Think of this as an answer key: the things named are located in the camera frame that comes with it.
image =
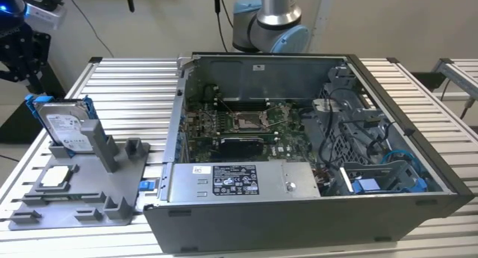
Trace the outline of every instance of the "blue cable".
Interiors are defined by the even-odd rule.
[[[416,164],[417,164],[417,166],[419,166],[419,168],[420,168],[419,173],[421,173],[421,165],[420,165],[420,162],[419,162],[416,156],[413,156],[413,154],[412,154],[409,151],[407,151],[407,150],[393,150],[393,151],[391,151],[391,152],[384,156],[381,164],[384,164],[384,163],[388,161],[389,156],[393,155],[395,153],[403,153],[403,154],[408,155],[408,156],[412,158],[412,162],[416,162]]]

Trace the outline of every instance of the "gray metal chassis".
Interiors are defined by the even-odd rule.
[[[107,134],[117,141],[141,137],[153,145],[144,177],[162,175],[169,118],[177,87],[177,59],[103,59],[91,63],[69,93],[95,100]],[[429,93],[400,63],[362,59],[364,64],[424,133],[433,147],[475,194],[478,193],[478,139],[464,122]],[[161,256],[145,215],[138,213],[125,227],[9,230],[9,218],[30,190],[38,170],[50,159],[49,139],[42,132],[0,188],[0,253],[27,256]],[[141,192],[138,208],[156,200]],[[478,253],[478,201],[475,199],[451,217],[427,221],[405,238],[371,243],[278,251],[222,253],[205,257],[472,257]]]
[[[196,80],[214,78],[216,82],[204,83],[217,83],[224,96],[240,100],[262,97],[264,92],[273,99],[284,95],[312,98],[322,87],[320,79],[332,68],[346,61],[389,120],[397,122],[395,127],[399,133],[405,134],[407,129],[416,128],[389,94],[381,93],[384,88],[380,82],[368,71],[361,70],[362,63],[353,55],[197,53],[193,58],[196,69],[186,69],[181,84],[188,78],[193,80],[190,73],[194,73]],[[260,73],[254,72],[258,65],[266,67]],[[257,82],[261,82],[261,87],[252,87]],[[189,82],[186,91],[181,86],[185,95],[176,99],[173,119],[181,119],[184,99],[194,96],[189,93],[190,89],[198,89],[194,83],[196,81]],[[180,123],[177,126],[172,124],[169,132],[169,137],[180,134]],[[198,198],[176,201],[174,195],[188,192],[185,187],[176,183],[186,180],[176,172],[177,169],[185,169],[169,163],[162,178],[161,199],[145,211],[164,250],[174,254],[400,240],[427,220],[448,217],[473,196],[449,165],[441,160],[436,149],[421,136],[421,133],[416,132],[409,137],[404,136],[404,140],[441,184],[441,192],[360,197],[308,196],[293,200],[278,195],[274,200],[257,201],[258,198],[250,196],[217,198],[212,189],[209,193],[204,190],[202,194],[206,195]],[[174,139],[168,142],[168,160],[178,159],[176,141]],[[190,188],[194,189],[197,185],[201,184],[194,183]]]

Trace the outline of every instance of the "sticker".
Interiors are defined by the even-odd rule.
[[[213,182],[216,195],[260,195],[260,181],[254,165],[214,166]]]
[[[266,70],[266,65],[254,65],[253,66],[253,70],[257,72],[257,71],[264,71]]]
[[[49,114],[47,119],[62,144],[73,151],[93,151],[89,137],[82,134],[81,120],[73,115]]]
[[[212,174],[212,167],[210,166],[194,166],[193,174]]]
[[[42,178],[43,187],[55,187],[65,182],[67,174],[70,172],[69,166],[55,166],[47,170]]]

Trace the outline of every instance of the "motherboard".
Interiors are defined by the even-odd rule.
[[[188,112],[190,162],[289,160],[316,164],[292,102],[196,104]]]

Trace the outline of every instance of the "white wall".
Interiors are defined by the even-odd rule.
[[[75,0],[115,57],[174,58],[193,51],[224,51],[214,0]],[[230,15],[236,0],[226,0]],[[321,0],[298,0],[304,23],[313,27]],[[50,62],[65,85],[71,87],[91,57],[109,57],[91,28],[70,0],[62,28],[53,33]],[[226,43],[232,27],[222,12]]]
[[[397,57],[412,71],[440,58],[478,58],[477,0],[333,0],[313,51]]]

